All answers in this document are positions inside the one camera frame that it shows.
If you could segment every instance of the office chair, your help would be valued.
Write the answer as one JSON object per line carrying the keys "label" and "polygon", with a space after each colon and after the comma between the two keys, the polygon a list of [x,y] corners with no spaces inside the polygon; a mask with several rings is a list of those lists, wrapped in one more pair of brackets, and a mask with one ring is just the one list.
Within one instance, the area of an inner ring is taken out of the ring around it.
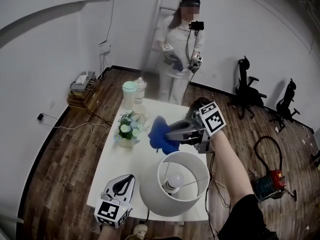
{"label": "office chair", "polygon": [[251,114],[251,119],[255,117],[255,114],[251,111],[251,106],[258,106],[263,108],[264,102],[261,98],[267,98],[266,95],[259,93],[257,89],[250,87],[253,81],[259,81],[258,78],[249,76],[249,83],[247,83],[247,70],[250,68],[250,62],[244,56],[244,58],[238,60],[240,79],[237,88],[235,89],[236,99],[233,102],[228,102],[227,105],[235,105],[242,107],[242,115],[239,114],[239,118],[243,119],[246,110]]}
{"label": "office chair", "polygon": [[277,113],[273,113],[273,115],[275,116],[274,119],[269,120],[269,122],[272,121],[277,121],[279,123],[280,129],[279,129],[279,133],[282,131],[282,129],[284,129],[286,126],[284,124],[285,120],[290,120],[291,122],[293,122],[293,116],[295,114],[299,114],[300,112],[298,110],[296,110],[294,108],[294,112],[291,113],[290,109],[289,109],[289,105],[292,102],[295,102],[293,100],[293,97],[295,96],[295,89],[296,89],[296,84],[294,83],[294,81],[290,80],[290,83],[288,84],[286,90],[285,90],[285,94],[282,100],[280,100],[277,104],[276,104],[276,111]]}

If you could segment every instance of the flower pot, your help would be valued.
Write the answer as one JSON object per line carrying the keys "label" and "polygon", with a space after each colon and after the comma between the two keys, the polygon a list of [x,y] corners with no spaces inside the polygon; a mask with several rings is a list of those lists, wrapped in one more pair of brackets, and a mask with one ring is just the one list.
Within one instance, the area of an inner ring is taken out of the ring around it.
{"label": "flower pot", "polygon": [[118,142],[118,145],[123,148],[131,148],[135,145],[135,141],[133,139],[125,139],[122,138]]}

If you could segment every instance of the potted plant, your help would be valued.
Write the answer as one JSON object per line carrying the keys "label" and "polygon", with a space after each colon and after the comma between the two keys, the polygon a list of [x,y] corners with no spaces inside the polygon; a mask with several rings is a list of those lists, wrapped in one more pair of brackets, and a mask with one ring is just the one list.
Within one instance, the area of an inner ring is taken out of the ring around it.
{"label": "potted plant", "polygon": [[133,111],[123,114],[118,122],[118,132],[114,135],[114,140],[120,147],[130,148],[140,142],[138,136],[144,127],[140,123],[139,117],[135,118]]}

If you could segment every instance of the white table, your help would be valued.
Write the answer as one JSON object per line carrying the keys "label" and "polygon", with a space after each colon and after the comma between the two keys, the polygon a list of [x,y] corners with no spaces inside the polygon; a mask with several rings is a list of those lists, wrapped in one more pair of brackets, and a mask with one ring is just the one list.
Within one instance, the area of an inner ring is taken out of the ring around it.
{"label": "white table", "polygon": [[[133,208],[130,217],[139,219],[147,218],[148,209],[140,197],[140,178],[150,165],[153,165],[156,161],[166,156],[160,149],[157,153],[156,150],[150,146],[148,133],[157,116],[164,117],[167,124],[170,125],[184,119],[189,108],[152,99],[144,99],[143,105],[149,115],[146,123],[150,125],[150,128],[139,135],[140,143],[136,144],[133,148],[120,147],[114,141],[114,134],[118,128],[118,120],[121,118],[121,114],[126,112],[122,105],[120,106],[94,174],[89,196],[86,201],[88,206],[96,206],[97,200],[101,197],[101,192],[104,191],[105,186],[110,180],[122,175],[133,174],[135,177],[135,185],[130,202]],[[198,154],[193,146],[180,145],[179,150],[195,154],[207,164],[206,155]],[[149,220],[171,222],[208,220],[208,215],[205,210],[205,195],[203,195],[189,211],[179,216],[164,217],[150,211]]]}

